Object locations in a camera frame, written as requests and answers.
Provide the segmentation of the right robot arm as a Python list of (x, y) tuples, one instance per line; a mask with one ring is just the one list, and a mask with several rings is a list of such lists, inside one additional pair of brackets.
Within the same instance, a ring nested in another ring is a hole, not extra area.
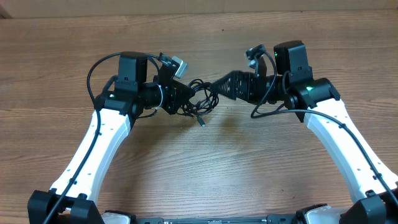
[(293, 113), (323, 144), (343, 176), (350, 208), (325, 203), (297, 210), (267, 223), (396, 223), (397, 175), (377, 157), (352, 122), (341, 95), (326, 78), (314, 79), (303, 42), (246, 51), (250, 72), (229, 72), (211, 89), (259, 107), (277, 104), (275, 114)]

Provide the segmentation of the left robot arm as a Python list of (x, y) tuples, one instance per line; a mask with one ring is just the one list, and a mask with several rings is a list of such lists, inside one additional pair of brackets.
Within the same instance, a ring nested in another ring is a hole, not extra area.
[(135, 223), (134, 215), (100, 213), (98, 196), (121, 143), (148, 109), (175, 114), (194, 92), (179, 82), (187, 70), (180, 58), (166, 54), (118, 52), (118, 72), (98, 96), (89, 91), (94, 112), (90, 126), (61, 176), (46, 192), (36, 190), (28, 204), (30, 223)]

